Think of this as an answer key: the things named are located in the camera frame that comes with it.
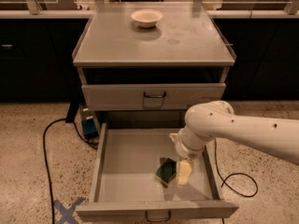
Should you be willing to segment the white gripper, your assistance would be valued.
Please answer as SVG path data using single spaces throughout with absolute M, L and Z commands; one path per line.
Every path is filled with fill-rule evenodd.
M 195 134 L 190 128 L 185 126 L 177 133 L 170 133 L 169 137 L 175 146 L 177 154 L 182 158 L 182 161 L 177 163 L 177 183 L 179 186 L 186 186 L 191 176 L 194 160 L 201 155 L 205 146 L 214 140 L 213 137 L 205 137 Z M 160 164 L 166 163 L 167 157 L 160 158 Z

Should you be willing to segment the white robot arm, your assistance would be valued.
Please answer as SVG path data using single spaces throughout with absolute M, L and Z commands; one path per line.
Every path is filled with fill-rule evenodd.
M 206 144 L 224 138 L 257 149 L 271 156 L 299 164 L 299 121 L 238 116 L 231 105 L 214 101 L 190 107 L 185 126 L 169 135 L 179 156 L 177 182 L 185 186 L 194 160 Z

